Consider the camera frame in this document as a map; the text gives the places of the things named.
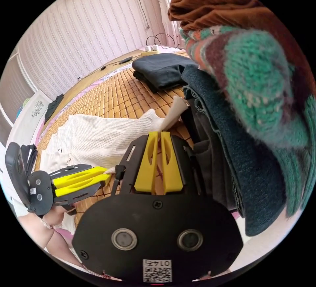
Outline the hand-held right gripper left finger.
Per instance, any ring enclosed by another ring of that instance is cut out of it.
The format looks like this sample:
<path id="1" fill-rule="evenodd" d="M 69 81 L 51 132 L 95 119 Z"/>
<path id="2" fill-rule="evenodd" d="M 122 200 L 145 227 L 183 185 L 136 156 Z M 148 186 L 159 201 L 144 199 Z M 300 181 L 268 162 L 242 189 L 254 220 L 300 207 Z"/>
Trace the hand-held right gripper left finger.
<path id="1" fill-rule="evenodd" d="M 136 191 L 154 191 L 158 153 L 158 132 L 150 132 L 147 136 L 144 154 L 134 184 Z"/>

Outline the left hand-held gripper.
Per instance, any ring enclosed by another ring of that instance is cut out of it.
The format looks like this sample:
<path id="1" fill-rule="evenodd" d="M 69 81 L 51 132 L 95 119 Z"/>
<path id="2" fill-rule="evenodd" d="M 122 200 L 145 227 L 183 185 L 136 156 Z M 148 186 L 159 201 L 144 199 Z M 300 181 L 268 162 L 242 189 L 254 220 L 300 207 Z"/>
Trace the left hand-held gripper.
<path id="1" fill-rule="evenodd" d="M 35 171 L 29 177 L 26 207 L 37 216 L 44 216 L 53 206 L 62 206 L 68 215 L 75 215 L 75 203 L 94 196 L 108 184 L 106 171 L 87 164 L 67 166 L 50 174 Z"/>

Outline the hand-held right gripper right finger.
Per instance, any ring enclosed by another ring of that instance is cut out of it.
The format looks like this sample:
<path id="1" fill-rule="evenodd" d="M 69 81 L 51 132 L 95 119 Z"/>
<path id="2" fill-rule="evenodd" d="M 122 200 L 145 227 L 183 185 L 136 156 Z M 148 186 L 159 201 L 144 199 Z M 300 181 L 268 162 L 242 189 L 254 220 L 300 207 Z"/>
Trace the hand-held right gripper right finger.
<path id="1" fill-rule="evenodd" d="M 170 132 L 161 132 L 161 152 L 164 193 L 181 192 L 183 183 Z"/>

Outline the person's left hand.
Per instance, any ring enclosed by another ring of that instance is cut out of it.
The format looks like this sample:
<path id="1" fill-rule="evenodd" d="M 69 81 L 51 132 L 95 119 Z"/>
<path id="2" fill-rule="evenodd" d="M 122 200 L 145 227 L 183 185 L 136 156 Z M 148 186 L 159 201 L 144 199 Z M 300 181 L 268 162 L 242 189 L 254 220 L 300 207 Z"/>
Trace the person's left hand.
<path id="1" fill-rule="evenodd" d="M 67 211 L 62 206 L 53 206 L 51 210 L 42 217 L 42 222 L 49 229 L 61 228 L 62 221 Z"/>

